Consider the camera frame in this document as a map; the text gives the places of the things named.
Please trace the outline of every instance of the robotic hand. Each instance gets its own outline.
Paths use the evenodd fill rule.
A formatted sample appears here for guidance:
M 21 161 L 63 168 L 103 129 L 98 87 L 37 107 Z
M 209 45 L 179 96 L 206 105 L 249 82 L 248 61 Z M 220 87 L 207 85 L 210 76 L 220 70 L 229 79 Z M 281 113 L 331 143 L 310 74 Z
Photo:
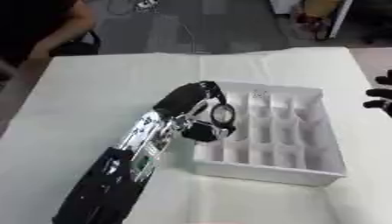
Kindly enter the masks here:
M 211 122 L 196 120 L 213 98 L 219 103 L 211 110 Z M 234 120 L 235 110 L 215 82 L 175 89 L 97 159 L 68 194 L 53 223 L 122 223 L 148 183 L 155 162 L 177 134 L 210 142 L 233 133 Z
M 392 70 L 388 71 L 387 76 L 378 76 L 375 81 L 382 85 L 392 85 Z M 380 100 L 367 101 L 363 106 L 367 109 L 379 108 L 383 109 L 390 117 L 392 117 L 392 89 L 375 88 L 367 92 L 368 96 L 381 97 Z

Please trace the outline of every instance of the white table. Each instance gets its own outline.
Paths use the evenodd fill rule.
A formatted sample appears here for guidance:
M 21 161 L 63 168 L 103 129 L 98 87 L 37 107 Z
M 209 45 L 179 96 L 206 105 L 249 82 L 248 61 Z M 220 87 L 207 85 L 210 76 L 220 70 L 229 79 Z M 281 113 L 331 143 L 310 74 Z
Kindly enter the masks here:
M 192 153 L 179 139 L 124 223 L 392 223 L 392 121 L 361 107 L 369 84 L 343 48 L 55 59 L 0 141 L 0 222 L 50 223 L 108 145 L 199 79 L 323 88 L 348 178 L 324 189 L 194 176 L 179 169 Z

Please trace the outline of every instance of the chair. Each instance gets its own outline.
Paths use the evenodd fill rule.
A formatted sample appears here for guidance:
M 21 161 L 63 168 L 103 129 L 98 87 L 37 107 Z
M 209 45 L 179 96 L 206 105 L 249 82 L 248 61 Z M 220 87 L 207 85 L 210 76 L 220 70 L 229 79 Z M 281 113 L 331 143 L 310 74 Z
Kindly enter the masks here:
M 90 35 L 93 38 L 93 43 L 84 42 L 83 39 Z M 51 57 L 54 56 L 77 56 L 77 55 L 96 55 L 99 53 L 102 41 L 94 31 L 89 31 L 87 34 L 75 38 L 71 41 L 60 45 L 50 52 Z

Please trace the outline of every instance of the wire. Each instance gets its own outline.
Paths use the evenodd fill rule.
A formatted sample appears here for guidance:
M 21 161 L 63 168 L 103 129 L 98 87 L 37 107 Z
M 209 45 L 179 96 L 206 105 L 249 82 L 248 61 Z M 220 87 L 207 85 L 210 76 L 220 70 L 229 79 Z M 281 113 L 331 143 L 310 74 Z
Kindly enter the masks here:
M 106 4 L 106 11 L 109 14 L 112 14 L 112 15 L 115 15 L 115 16 L 126 16 L 126 15 L 129 15 L 134 10 L 134 6 L 135 5 L 133 3 L 131 3 L 131 2 L 133 2 L 133 0 L 122 0 L 122 1 L 128 2 L 130 7 L 127 10 L 123 11 L 123 12 L 113 11 L 112 10 L 112 8 L 113 8 L 112 4 L 113 4 L 114 1 L 118 1 L 118 0 L 108 0 L 108 3 Z
M 191 38 L 191 53 L 196 53 L 196 44 L 195 44 L 196 40 L 195 40 L 195 37 L 194 37 L 193 33 L 189 30 L 189 28 L 185 24 L 179 22 L 177 19 L 174 19 L 173 17 L 169 17 L 169 16 L 161 14 L 157 9 L 154 9 L 154 14 L 157 14 L 160 17 L 166 18 L 168 20 L 174 20 L 179 25 L 181 25 L 184 28 L 184 30 L 186 31 L 186 33 L 189 35 L 189 37 Z
M 116 12 L 116 11 L 112 11 L 112 4 L 114 1 L 118 1 L 118 0 L 108 0 L 108 4 L 106 7 L 106 10 L 109 14 L 115 15 L 115 16 L 126 16 L 129 15 L 132 11 L 135 10 L 135 0 L 122 0 L 122 1 L 127 1 L 130 4 L 130 7 L 128 10 L 124 11 L 124 12 Z M 156 15 L 159 15 L 161 18 L 165 18 L 171 21 L 175 21 L 176 23 L 178 23 L 180 26 L 182 26 L 184 28 L 184 30 L 186 31 L 186 33 L 189 35 L 189 37 L 191 38 L 191 53 L 196 53 L 196 38 L 194 37 L 193 33 L 191 32 L 191 30 L 188 28 L 188 26 L 186 26 L 185 24 L 181 23 L 180 21 L 178 21 L 177 19 L 173 18 L 173 17 L 169 17 L 167 15 L 164 15 L 162 13 L 160 13 L 157 8 L 151 8 L 148 9 L 146 11 L 140 11 L 140 13 L 153 13 Z

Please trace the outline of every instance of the white tray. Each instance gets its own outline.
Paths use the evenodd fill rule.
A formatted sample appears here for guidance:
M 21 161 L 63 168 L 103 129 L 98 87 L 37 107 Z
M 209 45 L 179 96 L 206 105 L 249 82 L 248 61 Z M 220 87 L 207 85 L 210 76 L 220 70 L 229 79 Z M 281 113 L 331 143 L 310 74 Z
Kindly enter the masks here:
M 196 143 L 196 173 L 306 186 L 345 176 L 320 89 L 218 84 L 235 108 L 237 131 L 222 141 Z M 200 119 L 208 120 L 216 103 L 210 101 Z

